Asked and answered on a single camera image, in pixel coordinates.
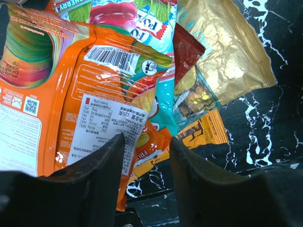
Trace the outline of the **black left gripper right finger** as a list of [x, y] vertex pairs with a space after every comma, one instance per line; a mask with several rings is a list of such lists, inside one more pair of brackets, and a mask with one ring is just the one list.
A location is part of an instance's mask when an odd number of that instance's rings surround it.
[[300, 227], [303, 172], [275, 168], [242, 176], [173, 138], [169, 148], [182, 227]]

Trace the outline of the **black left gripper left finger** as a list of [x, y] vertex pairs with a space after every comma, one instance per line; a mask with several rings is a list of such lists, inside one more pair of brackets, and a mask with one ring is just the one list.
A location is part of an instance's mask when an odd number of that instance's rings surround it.
[[112, 227], [121, 179], [125, 137], [50, 176], [20, 171], [0, 174], [3, 227]]

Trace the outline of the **orange honey dijon chips bag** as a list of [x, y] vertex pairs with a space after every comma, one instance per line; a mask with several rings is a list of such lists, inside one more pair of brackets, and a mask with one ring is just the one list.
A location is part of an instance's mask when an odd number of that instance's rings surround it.
[[[175, 137], [189, 149], [229, 141], [217, 109], [185, 127]], [[169, 159], [171, 139], [172, 135], [167, 128], [157, 131], [151, 122], [147, 122], [135, 148], [136, 158], [129, 183], [149, 172], [156, 164]]]

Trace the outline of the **orange fruit candy bag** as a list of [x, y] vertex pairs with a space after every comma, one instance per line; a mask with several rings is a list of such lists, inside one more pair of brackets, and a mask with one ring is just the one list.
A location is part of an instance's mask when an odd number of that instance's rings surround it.
[[116, 209], [124, 211], [135, 147], [155, 99], [158, 74], [142, 73], [144, 53], [135, 40], [95, 26], [95, 41], [78, 55], [63, 104], [55, 170], [63, 169], [124, 134], [125, 149]]

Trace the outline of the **gold chips bag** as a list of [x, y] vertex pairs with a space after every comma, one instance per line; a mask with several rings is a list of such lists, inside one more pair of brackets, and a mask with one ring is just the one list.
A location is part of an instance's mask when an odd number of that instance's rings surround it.
[[205, 47], [205, 53], [176, 86], [176, 120], [195, 119], [277, 83], [255, 30], [232, 1], [181, 0], [177, 22]]

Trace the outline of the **dark red Doritos bag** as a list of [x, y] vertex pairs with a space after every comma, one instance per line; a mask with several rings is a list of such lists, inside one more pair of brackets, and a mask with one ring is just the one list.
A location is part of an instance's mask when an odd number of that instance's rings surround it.
[[205, 53], [205, 47], [188, 31], [176, 23], [173, 36], [175, 56], [175, 86]]

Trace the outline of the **orange white snack packet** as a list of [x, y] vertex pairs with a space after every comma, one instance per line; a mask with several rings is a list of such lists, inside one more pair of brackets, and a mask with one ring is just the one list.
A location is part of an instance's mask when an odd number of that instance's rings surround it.
[[80, 52], [94, 29], [55, 13], [2, 3], [0, 168], [31, 176], [54, 172], [63, 103]]

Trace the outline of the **teal Fox's candy bag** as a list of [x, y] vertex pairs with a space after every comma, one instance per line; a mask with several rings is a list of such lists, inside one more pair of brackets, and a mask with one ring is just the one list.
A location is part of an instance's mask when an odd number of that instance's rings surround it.
[[158, 74], [149, 119], [157, 130], [176, 135], [173, 89], [176, 75], [173, 37], [176, 0], [51, 0], [47, 9], [70, 22], [107, 26], [135, 40], [142, 73]]

